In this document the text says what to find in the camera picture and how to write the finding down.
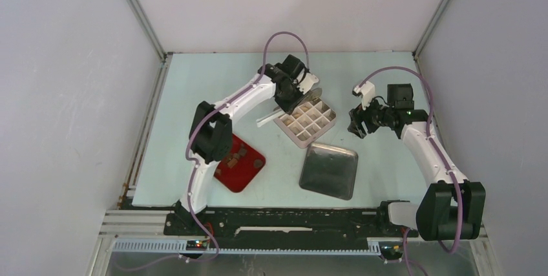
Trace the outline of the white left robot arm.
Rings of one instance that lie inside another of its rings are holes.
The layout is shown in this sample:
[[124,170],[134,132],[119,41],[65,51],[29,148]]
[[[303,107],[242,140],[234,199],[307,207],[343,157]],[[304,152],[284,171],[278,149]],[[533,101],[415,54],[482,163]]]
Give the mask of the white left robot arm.
[[320,79],[297,57],[288,55],[282,63],[265,63],[251,81],[214,104],[201,102],[195,111],[185,157],[193,163],[189,185],[180,199],[186,210],[179,226],[189,235],[203,230],[207,196],[215,167],[233,146],[233,125],[256,106],[274,100],[286,114],[311,94]]

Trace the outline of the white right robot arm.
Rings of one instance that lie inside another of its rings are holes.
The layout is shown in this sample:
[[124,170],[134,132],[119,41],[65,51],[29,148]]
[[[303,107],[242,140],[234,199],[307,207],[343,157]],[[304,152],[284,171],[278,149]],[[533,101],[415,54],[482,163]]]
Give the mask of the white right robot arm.
[[392,236],[401,226],[416,230],[423,240],[472,240],[479,236],[486,191],[471,182],[448,157],[434,135],[428,113],[414,107],[410,84],[389,84],[387,97],[377,96],[369,81],[352,93],[361,99],[349,112],[348,131],[364,138],[381,127],[392,130],[416,161],[427,191],[420,204],[394,200],[381,204],[378,232]]

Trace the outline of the round dark chocolate piece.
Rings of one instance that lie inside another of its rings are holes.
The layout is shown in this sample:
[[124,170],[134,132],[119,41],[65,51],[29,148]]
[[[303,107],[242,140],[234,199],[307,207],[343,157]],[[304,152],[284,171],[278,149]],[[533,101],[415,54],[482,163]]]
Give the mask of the round dark chocolate piece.
[[264,162],[261,159],[256,159],[253,161],[253,168],[254,169],[260,169],[264,166]]

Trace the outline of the pink tin with white dividers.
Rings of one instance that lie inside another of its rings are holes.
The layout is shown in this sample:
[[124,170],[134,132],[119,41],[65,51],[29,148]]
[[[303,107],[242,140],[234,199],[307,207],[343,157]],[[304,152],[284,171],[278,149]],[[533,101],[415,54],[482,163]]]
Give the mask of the pink tin with white dividers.
[[337,114],[326,102],[314,98],[273,121],[297,147],[305,149],[335,125]]

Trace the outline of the silver metal tin lid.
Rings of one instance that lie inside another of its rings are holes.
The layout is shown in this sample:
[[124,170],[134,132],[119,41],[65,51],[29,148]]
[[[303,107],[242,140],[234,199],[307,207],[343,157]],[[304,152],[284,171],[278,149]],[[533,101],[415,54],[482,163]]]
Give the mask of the silver metal tin lid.
[[299,179],[300,188],[350,200],[353,197],[359,156],[350,149],[311,143]]

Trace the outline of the red rectangular tray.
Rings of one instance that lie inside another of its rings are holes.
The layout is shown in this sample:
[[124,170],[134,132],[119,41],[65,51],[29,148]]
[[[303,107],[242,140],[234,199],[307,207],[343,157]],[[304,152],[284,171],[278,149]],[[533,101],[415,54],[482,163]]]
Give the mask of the red rectangular tray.
[[[240,193],[265,166],[266,158],[237,135],[233,134],[232,139],[232,148],[217,165],[214,177],[231,192]],[[247,149],[247,154],[243,157],[238,155],[240,148]],[[264,162],[264,166],[260,169],[253,168],[253,161],[256,159],[261,159]]]

